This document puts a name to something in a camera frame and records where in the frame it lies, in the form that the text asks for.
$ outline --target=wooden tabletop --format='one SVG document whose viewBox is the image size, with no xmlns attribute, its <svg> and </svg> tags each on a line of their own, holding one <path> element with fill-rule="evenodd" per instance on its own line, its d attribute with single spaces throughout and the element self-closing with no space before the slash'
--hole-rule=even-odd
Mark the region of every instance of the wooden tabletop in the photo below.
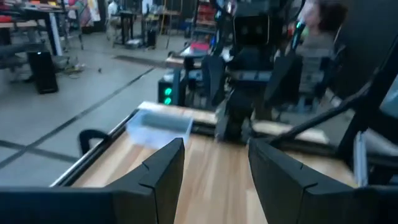
<svg viewBox="0 0 398 224">
<path fill-rule="evenodd" d="M 167 16 L 179 16 L 180 12 L 166 10 L 166 11 L 162 11 L 162 12 L 160 12 L 158 14 L 159 15 L 167 15 Z"/>
<path fill-rule="evenodd" d="M 37 23 L 35 21 L 17 22 L 17 27 L 35 27 Z M 0 22 L 0 28 L 13 28 L 13 22 Z"/>
<path fill-rule="evenodd" d="M 42 3 L 29 3 L 27 2 L 25 4 L 26 6 L 36 6 L 39 9 L 62 9 L 62 6 L 53 6 L 50 4 L 42 4 Z M 66 10 L 77 10 L 79 9 L 78 6 L 65 6 Z"/>
<path fill-rule="evenodd" d="M 148 102 L 140 108 L 192 116 L 199 121 L 215 121 L 213 113 L 188 108 Z M 311 132 L 302 136 L 317 140 L 319 137 L 311 137 Z M 73 186 L 103 187 L 133 170 L 154 152 L 135 145 L 128 134 L 123 133 Z M 340 161 L 296 152 L 288 152 L 288 155 L 325 175 L 356 186 L 351 172 Z M 205 136 L 190 136 L 185 146 L 184 175 L 175 223 L 267 223 L 252 181 L 246 147 L 216 142 Z"/>
<path fill-rule="evenodd" d="M 163 104 L 151 103 L 146 101 L 141 103 L 138 108 L 152 111 L 160 111 L 162 113 L 168 114 L 180 114 L 182 116 L 189 116 L 194 118 L 195 121 L 201 121 L 208 124 L 216 124 L 217 122 L 216 115 L 209 111 L 195 110 L 192 108 L 182 108 L 179 106 L 166 106 Z M 253 128 L 255 131 L 260 133 L 278 135 L 290 130 L 291 128 L 293 128 L 293 126 L 273 121 L 260 121 L 254 123 Z M 299 134 L 297 136 L 297 139 L 321 144 L 329 143 L 328 137 L 322 130 L 313 128 L 304 131 L 302 134 Z"/>
</svg>

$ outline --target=concrete floor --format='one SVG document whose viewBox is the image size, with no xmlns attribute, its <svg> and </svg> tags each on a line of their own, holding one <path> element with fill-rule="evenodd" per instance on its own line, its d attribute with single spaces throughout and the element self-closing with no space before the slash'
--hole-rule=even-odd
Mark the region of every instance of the concrete floor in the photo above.
<svg viewBox="0 0 398 224">
<path fill-rule="evenodd" d="M 144 51 L 112 48 L 105 34 L 84 35 L 83 41 L 85 49 L 80 50 L 72 40 L 68 55 L 78 57 L 86 70 L 77 79 L 58 76 L 58 93 L 38 95 L 33 84 L 10 84 L 0 78 L 0 186 L 50 185 L 79 158 L 80 131 L 108 132 L 142 101 L 156 101 L 157 80 L 165 69 L 115 56 L 161 62 L 169 50 L 181 50 L 185 42 L 172 37 L 166 49 L 167 37 L 159 37 L 156 50 Z M 319 112 L 327 109 L 323 106 Z M 284 118 L 299 124 L 308 116 L 287 114 Z M 347 124 L 340 116 L 321 128 L 332 142 L 338 142 Z"/>
</svg>

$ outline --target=green led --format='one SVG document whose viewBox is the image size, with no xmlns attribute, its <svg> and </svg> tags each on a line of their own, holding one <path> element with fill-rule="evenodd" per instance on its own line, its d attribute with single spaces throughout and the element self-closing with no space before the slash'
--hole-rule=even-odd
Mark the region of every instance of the green led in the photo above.
<svg viewBox="0 0 398 224">
<path fill-rule="evenodd" d="M 165 100 L 164 100 L 164 104 L 166 104 L 166 105 L 169 105 L 169 104 L 171 104 L 172 103 L 172 99 L 170 98 L 170 97 L 167 97 Z"/>
<path fill-rule="evenodd" d="M 172 94 L 172 89 L 171 89 L 171 88 L 165 89 L 164 94 L 165 94 L 166 96 L 169 96 L 170 94 Z"/>
</svg>

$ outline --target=person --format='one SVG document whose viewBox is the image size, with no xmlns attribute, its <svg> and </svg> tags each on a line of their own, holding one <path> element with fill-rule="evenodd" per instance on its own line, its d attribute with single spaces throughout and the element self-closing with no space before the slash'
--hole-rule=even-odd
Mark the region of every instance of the person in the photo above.
<svg viewBox="0 0 398 224">
<path fill-rule="evenodd" d="M 333 51 L 335 36 L 346 17 L 344 5 L 337 0 L 313 0 L 304 9 L 299 19 L 305 22 L 307 36 L 297 47 L 297 53 L 307 49 Z"/>
</svg>

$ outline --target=metal frame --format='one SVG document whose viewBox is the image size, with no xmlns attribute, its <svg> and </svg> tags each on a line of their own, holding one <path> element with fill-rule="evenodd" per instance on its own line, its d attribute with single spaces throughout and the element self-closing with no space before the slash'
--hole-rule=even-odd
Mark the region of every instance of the metal frame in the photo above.
<svg viewBox="0 0 398 224">
<path fill-rule="evenodd" d="M 108 139 L 103 139 L 86 154 L 84 154 L 74 165 L 71 166 L 62 176 L 60 176 L 51 187 L 70 187 L 73 183 L 84 174 L 84 172 L 95 163 L 95 161 L 112 145 L 118 137 L 126 130 L 126 123 L 139 111 L 134 110 L 129 116 L 121 121 L 108 134 Z M 214 137 L 215 125 L 200 121 L 194 121 L 191 134 L 199 134 L 208 137 Z M 335 150 L 330 145 L 307 142 L 299 139 L 288 140 L 282 144 L 282 147 L 289 148 L 289 150 L 306 152 L 309 154 L 316 154 L 319 156 L 334 157 Z"/>
<path fill-rule="evenodd" d="M 384 63 L 378 68 L 372 85 L 369 87 L 365 101 L 358 105 L 354 118 L 349 124 L 343 140 L 340 142 L 338 155 L 347 163 L 351 163 L 350 160 L 353 155 L 352 148 L 355 135 L 360 131 L 365 131 L 372 127 L 370 119 L 377 122 L 377 115 L 379 115 L 380 118 L 380 105 L 398 74 L 398 67 L 396 66 L 397 60 L 398 36 L 395 37 Z"/>
</svg>

